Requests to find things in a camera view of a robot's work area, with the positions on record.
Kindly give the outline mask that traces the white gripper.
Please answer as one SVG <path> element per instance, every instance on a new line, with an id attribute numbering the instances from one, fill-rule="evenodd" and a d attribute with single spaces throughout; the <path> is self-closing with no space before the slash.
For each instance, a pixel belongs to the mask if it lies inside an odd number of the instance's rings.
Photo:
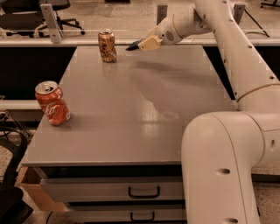
<path id="1" fill-rule="evenodd" d="M 183 39 L 182 23 L 176 15 L 164 18 L 157 26 L 149 30 L 145 39 L 137 45 L 142 51 L 157 50 L 163 45 L 175 45 Z"/>

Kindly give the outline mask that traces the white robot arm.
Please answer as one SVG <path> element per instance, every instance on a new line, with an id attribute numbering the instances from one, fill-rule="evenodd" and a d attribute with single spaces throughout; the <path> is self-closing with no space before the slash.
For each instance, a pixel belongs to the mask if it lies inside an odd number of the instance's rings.
<path id="1" fill-rule="evenodd" d="M 229 0 L 193 0 L 139 43 L 143 51 L 212 32 L 234 91 L 234 112 L 187 125 L 181 146 L 188 224 L 260 224 L 254 165 L 279 158 L 280 82 L 235 22 Z"/>

